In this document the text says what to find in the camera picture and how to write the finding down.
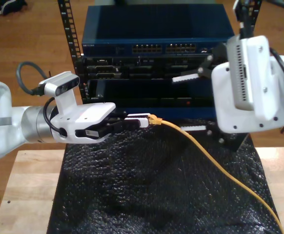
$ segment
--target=black mounting post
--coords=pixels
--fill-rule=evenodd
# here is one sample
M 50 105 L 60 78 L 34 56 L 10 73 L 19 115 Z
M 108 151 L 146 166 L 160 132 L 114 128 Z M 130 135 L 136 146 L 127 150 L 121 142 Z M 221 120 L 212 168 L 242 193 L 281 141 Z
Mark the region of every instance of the black mounting post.
M 81 98 L 83 103 L 87 103 L 90 97 L 87 87 L 87 81 L 84 80 L 83 74 L 80 73 L 80 70 L 83 71 L 83 68 L 81 68 L 83 66 L 83 62 L 70 0 L 58 0 L 58 4 L 60 8 L 61 18 L 65 30 L 70 56 L 74 65 L 75 74 L 80 77 L 79 89 Z
M 256 20 L 257 20 L 262 2 L 263 0 L 251 0 L 249 4 L 249 16 L 250 16 L 251 27 L 253 30 L 256 24 Z
M 70 6 L 70 0 L 58 0 L 58 4 L 66 34 L 66 39 L 68 42 L 69 52 L 74 64 L 75 74 L 78 76 L 76 60 L 81 57 L 81 51 L 77 38 L 73 12 Z

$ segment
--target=network equipment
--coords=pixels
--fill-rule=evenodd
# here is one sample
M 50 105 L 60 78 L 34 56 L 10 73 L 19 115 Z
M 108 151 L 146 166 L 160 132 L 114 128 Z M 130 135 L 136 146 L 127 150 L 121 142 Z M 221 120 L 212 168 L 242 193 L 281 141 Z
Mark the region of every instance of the network equipment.
M 89 6 L 86 57 L 208 54 L 234 35 L 222 4 Z

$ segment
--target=shoe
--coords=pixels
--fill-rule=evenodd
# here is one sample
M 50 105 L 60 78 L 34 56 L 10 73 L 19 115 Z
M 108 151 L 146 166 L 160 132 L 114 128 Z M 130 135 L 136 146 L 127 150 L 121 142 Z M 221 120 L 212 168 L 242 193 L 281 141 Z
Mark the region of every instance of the shoe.
M 0 15 L 20 11 L 23 6 L 27 6 L 25 0 L 0 0 Z

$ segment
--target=black bubble wrap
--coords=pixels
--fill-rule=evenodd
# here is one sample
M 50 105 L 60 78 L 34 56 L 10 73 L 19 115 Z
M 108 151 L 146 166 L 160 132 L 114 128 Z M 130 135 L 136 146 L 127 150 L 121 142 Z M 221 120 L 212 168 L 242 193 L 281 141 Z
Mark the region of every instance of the black bubble wrap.
M 234 153 L 206 132 L 193 136 L 275 211 L 250 139 Z M 116 134 L 100 144 L 67 145 L 47 233 L 281 232 L 268 210 L 188 138 L 170 127 L 154 126 Z

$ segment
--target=ventilation grille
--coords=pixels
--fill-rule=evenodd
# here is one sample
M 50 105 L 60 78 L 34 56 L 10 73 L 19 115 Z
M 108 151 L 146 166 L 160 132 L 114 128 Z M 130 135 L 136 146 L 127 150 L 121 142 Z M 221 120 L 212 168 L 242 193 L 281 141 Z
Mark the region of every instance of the ventilation grille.
M 239 69 L 238 77 L 240 78 L 242 100 L 246 101 L 247 96 L 246 96 L 246 88 L 245 88 L 245 81 L 244 81 L 244 65 L 243 65 L 242 52 L 241 52 L 241 46 L 240 45 L 236 46 L 236 52 L 237 52 L 237 55 L 238 55 L 238 69 Z

